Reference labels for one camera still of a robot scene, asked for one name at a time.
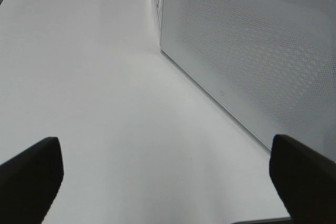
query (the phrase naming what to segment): white perforated partition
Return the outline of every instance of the white perforated partition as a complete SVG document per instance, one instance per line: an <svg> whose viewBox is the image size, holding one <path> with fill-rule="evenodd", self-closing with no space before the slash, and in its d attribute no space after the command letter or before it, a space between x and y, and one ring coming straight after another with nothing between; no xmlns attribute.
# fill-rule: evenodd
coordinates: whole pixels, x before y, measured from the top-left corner
<svg viewBox="0 0 336 224"><path fill-rule="evenodd" d="M336 159L336 0L163 0L161 47L268 147Z"/></svg>

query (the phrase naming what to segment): white tabletop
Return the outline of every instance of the white tabletop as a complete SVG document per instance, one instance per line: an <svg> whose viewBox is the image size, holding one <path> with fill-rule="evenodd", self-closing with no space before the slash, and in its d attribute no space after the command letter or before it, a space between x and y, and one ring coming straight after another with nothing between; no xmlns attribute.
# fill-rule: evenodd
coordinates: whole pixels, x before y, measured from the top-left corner
<svg viewBox="0 0 336 224"><path fill-rule="evenodd" d="M4 0L0 163L59 137L44 223L288 216L269 152L160 52L151 1Z"/></svg>

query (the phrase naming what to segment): perforated panel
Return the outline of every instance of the perforated panel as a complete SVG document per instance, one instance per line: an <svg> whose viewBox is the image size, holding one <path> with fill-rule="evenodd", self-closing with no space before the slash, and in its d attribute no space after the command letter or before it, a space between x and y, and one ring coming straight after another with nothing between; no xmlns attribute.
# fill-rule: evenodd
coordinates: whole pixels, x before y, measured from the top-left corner
<svg viewBox="0 0 336 224"><path fill-rule="evenodd" d="M164 0L162 48L268 147L285 133L335 159L335 9L335 0Z"/></svg>

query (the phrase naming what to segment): white table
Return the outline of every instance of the white table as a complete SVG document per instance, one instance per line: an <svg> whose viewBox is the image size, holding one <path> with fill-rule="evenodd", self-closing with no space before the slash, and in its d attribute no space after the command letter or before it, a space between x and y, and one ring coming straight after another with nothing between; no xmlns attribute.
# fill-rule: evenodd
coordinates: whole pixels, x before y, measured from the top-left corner
<svg viewBox="0 0 336 224"><path fill-rule="evenodd" d="M269 152L159 49L151 0L4 0L0 162L58 136L44 223L288 216Z"/></svg>

